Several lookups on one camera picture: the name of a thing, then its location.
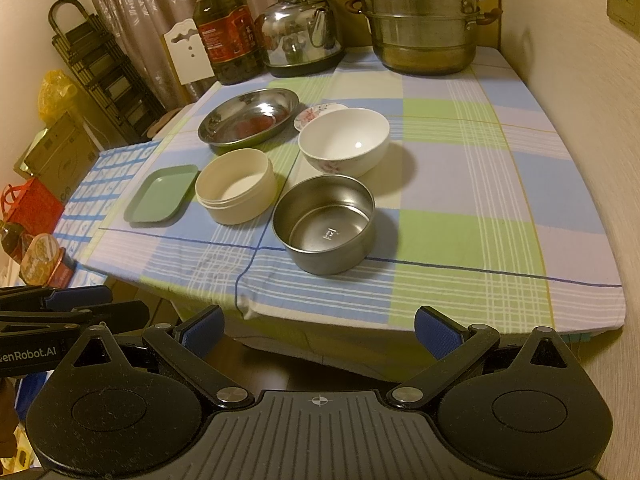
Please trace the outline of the green square plastic plate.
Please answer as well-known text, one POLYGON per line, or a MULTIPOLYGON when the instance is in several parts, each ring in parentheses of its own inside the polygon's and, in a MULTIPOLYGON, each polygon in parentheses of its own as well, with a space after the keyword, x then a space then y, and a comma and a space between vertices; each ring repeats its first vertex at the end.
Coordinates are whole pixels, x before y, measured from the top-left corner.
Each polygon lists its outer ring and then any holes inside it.
POLYGON ((135 224, 169 220, 180 208, 197 176, 195 165, 165 167, 152 172, 129 201, 124 220, 135 224))

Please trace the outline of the cream plastic bowl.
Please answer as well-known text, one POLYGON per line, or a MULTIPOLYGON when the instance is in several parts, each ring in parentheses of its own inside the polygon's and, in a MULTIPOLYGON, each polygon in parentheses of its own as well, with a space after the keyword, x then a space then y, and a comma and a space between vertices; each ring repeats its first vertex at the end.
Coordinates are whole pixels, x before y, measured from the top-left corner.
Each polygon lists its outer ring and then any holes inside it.
POLYGON ((265 212, 276 198, 277 179, 269 157, 256 148, 217 156, 195 182, 195 197, 224 226, 236 226, 265 212))

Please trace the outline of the stainless steel bowl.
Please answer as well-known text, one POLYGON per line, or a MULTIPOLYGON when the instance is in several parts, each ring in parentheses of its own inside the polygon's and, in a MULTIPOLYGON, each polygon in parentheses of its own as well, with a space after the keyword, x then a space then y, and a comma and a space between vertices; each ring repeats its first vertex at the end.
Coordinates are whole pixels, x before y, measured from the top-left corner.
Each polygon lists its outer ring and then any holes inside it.
POLYGON ((294 185, 278 201, 272 228, 296 266, 314 275, 345 272, 375 242, 375 200, 359 180, 325 174, 294 185))

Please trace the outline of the steel oval plate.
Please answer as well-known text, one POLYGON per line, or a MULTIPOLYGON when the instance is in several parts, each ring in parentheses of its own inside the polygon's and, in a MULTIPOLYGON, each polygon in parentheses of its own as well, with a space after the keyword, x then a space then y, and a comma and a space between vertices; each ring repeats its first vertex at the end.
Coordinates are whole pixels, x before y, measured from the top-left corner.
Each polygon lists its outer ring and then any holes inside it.
POLYGON ((215 153, 252 148, 292 125, 298 95, 285 88, 246 92, 218 105, 198 125, 198 138, 215 153))

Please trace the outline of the white floral ceramic bowl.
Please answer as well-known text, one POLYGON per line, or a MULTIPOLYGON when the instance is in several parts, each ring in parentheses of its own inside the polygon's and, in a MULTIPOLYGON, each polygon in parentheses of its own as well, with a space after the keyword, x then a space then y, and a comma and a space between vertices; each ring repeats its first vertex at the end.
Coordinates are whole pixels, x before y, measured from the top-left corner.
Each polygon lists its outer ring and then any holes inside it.
POLYGON ((298 136, 299 151, 322 174, 361 177, 385 156, 390 122, 375 110, 343 108, 321 115, 298 136))

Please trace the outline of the small floral saucer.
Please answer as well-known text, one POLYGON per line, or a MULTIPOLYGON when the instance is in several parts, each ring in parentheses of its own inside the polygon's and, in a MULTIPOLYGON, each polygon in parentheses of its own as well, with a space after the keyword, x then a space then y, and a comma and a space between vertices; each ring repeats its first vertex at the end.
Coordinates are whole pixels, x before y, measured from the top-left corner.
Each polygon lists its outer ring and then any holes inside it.
POLYGON ((298 132, 301 132, 306 125, 318 117, 335 112, 336 110, 346 110, 346 108, 346 105, 340 103, 321 103, 307 107, 295 117, 293 126, 298 132))

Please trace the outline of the packaged food jar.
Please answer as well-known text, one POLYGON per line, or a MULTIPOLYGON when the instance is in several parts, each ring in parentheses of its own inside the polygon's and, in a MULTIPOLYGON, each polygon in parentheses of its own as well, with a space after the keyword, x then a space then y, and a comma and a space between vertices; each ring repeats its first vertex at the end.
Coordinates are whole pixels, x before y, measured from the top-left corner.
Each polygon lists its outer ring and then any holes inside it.
POLYGON ((20 277, 30 286, 64 289, 70 284, 76 261, 51 234, 34 237, 21 262, 20 277))

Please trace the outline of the cardboard box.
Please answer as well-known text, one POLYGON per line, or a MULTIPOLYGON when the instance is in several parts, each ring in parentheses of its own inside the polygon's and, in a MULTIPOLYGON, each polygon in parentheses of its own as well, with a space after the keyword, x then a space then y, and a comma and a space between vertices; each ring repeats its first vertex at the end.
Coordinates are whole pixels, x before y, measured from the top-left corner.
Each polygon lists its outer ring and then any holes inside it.
POLYGON ((99 154, 86 130, 65 113, 32 148, 21 154, 14 171, 25 179, 37 178, 66 204, 99 154))

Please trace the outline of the plaid tablecloth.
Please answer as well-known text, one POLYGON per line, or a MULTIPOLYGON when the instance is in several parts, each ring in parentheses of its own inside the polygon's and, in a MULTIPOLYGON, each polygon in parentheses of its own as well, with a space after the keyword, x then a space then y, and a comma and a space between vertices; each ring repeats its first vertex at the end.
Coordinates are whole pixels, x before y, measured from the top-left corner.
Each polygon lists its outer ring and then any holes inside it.
POLYGON ((369 257, 320 278, 292 261, 269 214, 220 226, 192 204, 169 226, 134 228, 122 192, 82 262, 186 312, 216 302, 243 318, 408 330, 429 304, 511 334, 624 324, 620 274, 585 182, 498 51, 481 48, 461 73, 420 78, 359 49, 283 87, 307 105, 370 108, 390 122, 390 147, 363 177, 377 209, 369 257))

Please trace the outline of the yellow plastic bag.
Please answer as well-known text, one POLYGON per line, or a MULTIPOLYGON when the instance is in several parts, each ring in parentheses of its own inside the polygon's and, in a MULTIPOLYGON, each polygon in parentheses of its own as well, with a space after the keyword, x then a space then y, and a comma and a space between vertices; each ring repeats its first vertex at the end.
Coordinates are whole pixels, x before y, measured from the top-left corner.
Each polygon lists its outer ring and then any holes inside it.
POLYGON ((51 128, 65 114, 81 123, 78 87, 62 70, 47 72, 38 92, 38 115, 51 128))

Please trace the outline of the black folding rack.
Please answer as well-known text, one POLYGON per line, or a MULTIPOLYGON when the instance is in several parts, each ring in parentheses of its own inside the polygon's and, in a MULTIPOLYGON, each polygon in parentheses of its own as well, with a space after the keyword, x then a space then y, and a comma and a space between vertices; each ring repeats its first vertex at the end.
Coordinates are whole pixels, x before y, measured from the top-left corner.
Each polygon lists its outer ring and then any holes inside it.
POLYGON ((58 0, 50 7, 48 21, 54 31, 53 47, 126 142, 149 140, 149 128, 166 108, 99 15, 88 13, 78 0, 58 0), (82 17, 67 32, 56 20, 63 6, 73 6, 82 17))

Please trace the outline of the white wooden chair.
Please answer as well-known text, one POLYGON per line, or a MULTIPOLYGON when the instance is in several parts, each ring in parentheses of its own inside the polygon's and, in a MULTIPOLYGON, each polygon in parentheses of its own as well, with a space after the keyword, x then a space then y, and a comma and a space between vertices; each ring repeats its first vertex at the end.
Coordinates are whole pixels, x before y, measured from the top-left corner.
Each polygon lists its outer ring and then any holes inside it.
POLYGON ((215 82, 204 44, 192 18, 177 22, 158 36, 157 52, 143 55, 166 112, 149 128, 149 139, 160 139, 163 128, 186 112, 215 82))

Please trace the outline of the cooking oil bottle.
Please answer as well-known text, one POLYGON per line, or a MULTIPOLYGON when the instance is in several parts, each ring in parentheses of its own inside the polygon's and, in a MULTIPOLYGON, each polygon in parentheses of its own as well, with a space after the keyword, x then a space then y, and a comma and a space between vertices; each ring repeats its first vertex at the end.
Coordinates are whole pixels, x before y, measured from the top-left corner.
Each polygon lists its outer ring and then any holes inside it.
POLYGON ((221 84, 239 84, 262 73, 262 49, 247 0, 196 0, 193 21, 221 84))

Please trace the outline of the stainless steel kettle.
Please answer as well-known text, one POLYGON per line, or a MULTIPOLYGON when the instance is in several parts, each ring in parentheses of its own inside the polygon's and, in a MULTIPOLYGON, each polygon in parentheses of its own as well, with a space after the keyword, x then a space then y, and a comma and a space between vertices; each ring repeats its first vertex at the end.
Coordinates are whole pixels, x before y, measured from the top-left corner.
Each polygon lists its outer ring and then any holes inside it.
POLYGON ((299 77, 337 66, 345 55, 332 0, 278 0, 256 18, 262 58, 275 77, 299 77))

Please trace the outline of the stainless steel steamer pot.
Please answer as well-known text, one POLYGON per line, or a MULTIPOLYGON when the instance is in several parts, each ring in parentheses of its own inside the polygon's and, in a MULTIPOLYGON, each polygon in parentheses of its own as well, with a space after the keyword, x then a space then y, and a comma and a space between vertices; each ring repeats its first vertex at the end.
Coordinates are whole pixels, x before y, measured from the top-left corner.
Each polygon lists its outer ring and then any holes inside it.
POLYGON ((482 12, 480 0, 348 0, 347 11, 364 15, 372 48, 398 73, 439 76, 459 73, 474 60, 480 26, 502 10, 482 12))

